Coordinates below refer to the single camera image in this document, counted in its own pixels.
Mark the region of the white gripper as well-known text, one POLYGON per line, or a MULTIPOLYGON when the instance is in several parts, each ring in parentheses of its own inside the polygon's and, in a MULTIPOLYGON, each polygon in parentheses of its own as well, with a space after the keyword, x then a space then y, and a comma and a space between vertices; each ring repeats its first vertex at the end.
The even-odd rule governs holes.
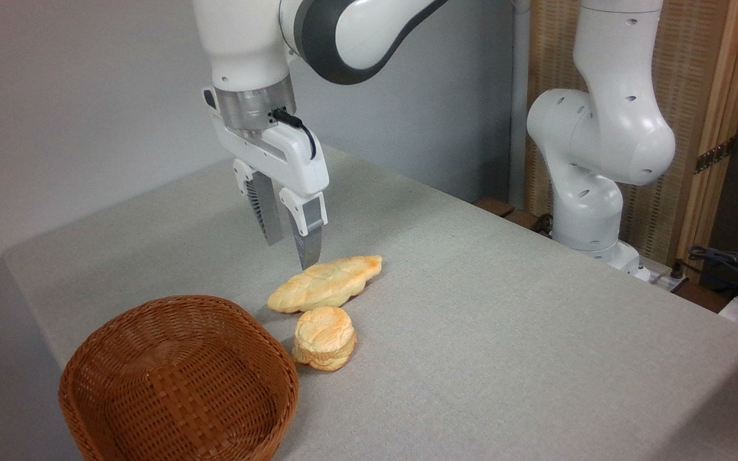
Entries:
POLYGON ((248 199, 267 245, 283 239, 283 229, 272 180, 287 208, 300 266, 317 264, 322 249, 323 227, 328 224, 322 193, 330 184, 322 146, 313 133, 285 123, 264 131, 235 133, 222 120, 216 90, 203 88, 203 99, 213 117, 220 143, 234 158, 238 189, 248 199))

